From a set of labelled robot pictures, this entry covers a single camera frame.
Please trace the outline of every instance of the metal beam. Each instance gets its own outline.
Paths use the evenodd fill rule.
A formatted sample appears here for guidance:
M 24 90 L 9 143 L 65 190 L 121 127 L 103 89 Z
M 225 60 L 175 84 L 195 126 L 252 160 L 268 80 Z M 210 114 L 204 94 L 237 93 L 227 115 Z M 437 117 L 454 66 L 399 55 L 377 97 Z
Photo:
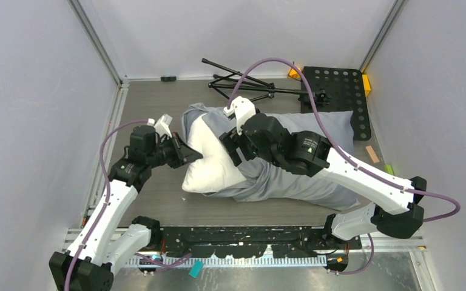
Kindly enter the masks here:
M 104 49 L 103 43 L 99 39 L 99 36 L 97 35 L 97 32 L 92 26 L 90 19 L 88 18 L 83 7 L 81 6 L 81 3 L 79 2 L 79 0 L 67 0 L 67 1 L 72 7 L 74 14 L 76 14 L 76 16 L 78 17 L 81 25 L 83 26 L 83 29 L 87 33 L 87 36 L 89 37 L 95 49 L 97 50 L 97 53 L 103 60 L 104 65 L 106 66 L 110 74 L 112 75 L 113 80 L 117 83 L 117 85 L 120 85 L 122 79 L 119 76 L 115 66 L 113 66 L 110 56 L 106 52 L 106 49 Z
M 374 56 L 376 55 L 376 52 L 381 46 L 381 43 L 383 43 L 383 40 L 387 36 L 388 31 L 394 24 L 403 6 L 407 2 L 408 0 L 395 0 L 394 4 L 390 8 L 390 11 L 387 14 L 387 18 L 385 18 L 383 25 L 381 26 L 378 34 L 376 35 L 376 38 L 373 41 L 373 44 L 371 45 L 371 48 L 369 48 L 369 51 L 367 52 L 367 55 L 363 59 L 362 65 L 360 66 L 360 71 L 362 71 L 363 74 L 366 73 L 367 68 L 371 64 L 371 61 L 373 60 Z

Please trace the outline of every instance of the green object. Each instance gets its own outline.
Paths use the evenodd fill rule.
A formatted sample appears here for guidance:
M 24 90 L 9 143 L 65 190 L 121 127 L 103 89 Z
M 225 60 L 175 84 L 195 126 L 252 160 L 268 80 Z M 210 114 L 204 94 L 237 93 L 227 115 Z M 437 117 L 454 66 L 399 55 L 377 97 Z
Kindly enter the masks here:
M 190 273 L 188 273 L 188 275 L 190 275 L 191 277 L 197 278 L 197 276 L 199 275 L 199 272 L 201 272 L 201 269 L 203 268 L 203 266 L 204 266 L 203 262 L 196 261 L 194 266 L 190 270 Z
M 394 170 L 392 169 L 392 166 L 389 164 L 385 165 L 385 172 L 389 173 L 390 175 L 394 174 Z

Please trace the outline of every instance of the gray wall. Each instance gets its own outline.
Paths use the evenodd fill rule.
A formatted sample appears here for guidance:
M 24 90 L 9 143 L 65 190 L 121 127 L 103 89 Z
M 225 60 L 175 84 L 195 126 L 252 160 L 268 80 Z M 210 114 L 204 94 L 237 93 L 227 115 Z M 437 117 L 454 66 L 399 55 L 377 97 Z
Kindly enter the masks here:
M 83 0 L 129 78 L 224 73 L 201 58 L 236 70 L 270 56 L 301 66 L 358 68 L 393 2 Z M 287 72 L 284 65 L 265 64 L 253 74 Z
M 466 290 L 466 1 L 408 1 L 368 73 L 385 161 L 462 204 L 457 216 L 422 229 L 440 290 Z M 421 204 L 426 216 L 452 209 Z
M 52 290 L 116 89 L 67 1 L 0 1 L 0 290 Z

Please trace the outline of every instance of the robotic arm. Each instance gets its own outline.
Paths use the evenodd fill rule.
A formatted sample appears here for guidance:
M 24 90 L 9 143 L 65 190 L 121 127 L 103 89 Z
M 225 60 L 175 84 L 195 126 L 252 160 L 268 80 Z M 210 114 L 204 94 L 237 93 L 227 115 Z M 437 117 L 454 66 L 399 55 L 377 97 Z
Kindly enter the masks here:
M 170 132 L 171 119 L 164 115 L 156 123 L 150 119 L 147 125 L 133 129 L 124 156 L 111 167 L 110 196 L 107 199 L 106 194 L 102 195 L 95 214 L 66 252 L 51 256 L 49 267 L 58 290 L 108 291 L 114 275 L 135 252 L 161 241 L 160 222 L 139 216 L 110 244 L 120 219 L 151 177 L 153 168 L 167 164 L 175 169 L 203 157 L 177 133 Z M 67 276 L 70 277 L 68 287 L 65 286 Z
M 424 210 L 418 206 L 421 195 L 398 190 L 359 171 L 318 133 L 289 133 L 275 117 L 256 113 L 252 102 L 242 97 L 235 98 L 230 109 L 225 108 L 225 115 L 237 120 L 237 126 L 220 137 L 236 166 L 241 163 L 240 149 L 247 161 L 258 157 L 295 175 L 319 175 L 373 201 L 361 209 L 328 217 L 325 227 L 337 239 L 347 241 L 376 231 L 410 238 L 422 225 Z M 404 189 L 426 190 L 426 180 L 421 177 L 398 178 L 346 155 Z

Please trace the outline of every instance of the yellow block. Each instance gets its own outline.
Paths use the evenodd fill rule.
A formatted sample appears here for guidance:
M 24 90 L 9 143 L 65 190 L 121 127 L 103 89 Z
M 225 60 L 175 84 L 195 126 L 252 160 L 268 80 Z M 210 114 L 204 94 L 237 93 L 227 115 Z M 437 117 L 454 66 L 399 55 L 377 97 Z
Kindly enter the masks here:
M 298 79 L 300 78 L 299 77 L 299 74 L 294 70 L 294 69 L 291 69 L 290 72 L 288 72 L 288 77 L 289 78 L 292 78 L 292 79 Z
M 371 83 L 369 83 L 369 77 L 367 75 L 363 74 L 363 88 L 365 89 L 365 97 L 369 96 L 369 93 L 371 93 Z

